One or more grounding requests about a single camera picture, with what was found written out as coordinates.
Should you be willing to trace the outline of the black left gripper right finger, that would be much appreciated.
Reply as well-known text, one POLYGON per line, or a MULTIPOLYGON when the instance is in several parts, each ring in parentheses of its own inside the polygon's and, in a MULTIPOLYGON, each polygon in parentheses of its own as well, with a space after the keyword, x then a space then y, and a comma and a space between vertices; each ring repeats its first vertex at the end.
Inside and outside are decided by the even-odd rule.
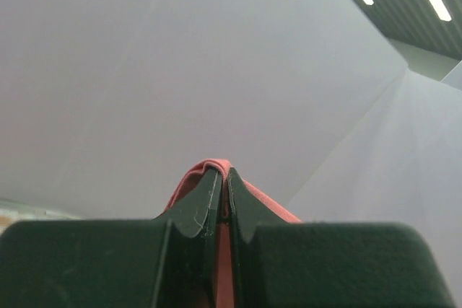
POLYGON ((453 307, 418 232, 392 223, 290 223, 227 178, 238 307, 453 307))

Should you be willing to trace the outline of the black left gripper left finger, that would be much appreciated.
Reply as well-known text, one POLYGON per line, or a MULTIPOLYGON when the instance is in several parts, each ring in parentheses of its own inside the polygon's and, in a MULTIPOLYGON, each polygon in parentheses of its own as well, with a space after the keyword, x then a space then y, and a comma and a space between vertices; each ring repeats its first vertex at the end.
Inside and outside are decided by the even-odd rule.
POLYGON ((165 220, 20 221, 1 236, 3 307, 154 307, 165 220))

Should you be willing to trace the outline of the pink t-shirt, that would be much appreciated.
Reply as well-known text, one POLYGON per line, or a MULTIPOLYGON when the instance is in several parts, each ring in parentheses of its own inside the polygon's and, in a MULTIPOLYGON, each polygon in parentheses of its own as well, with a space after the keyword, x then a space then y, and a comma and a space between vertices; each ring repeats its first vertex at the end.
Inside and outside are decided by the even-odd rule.
POLYGON ((306 307, 303 282, 289 275, 298 253, 277 242, 251 255, 238 253, 242 233, 233 229, 231 182, 250 203, 251 224, 265 224, 264 235, 294 239, 300 220, 241 180, 227 160, 199 162, 161 215, 166 227, 154 307, 306 307))

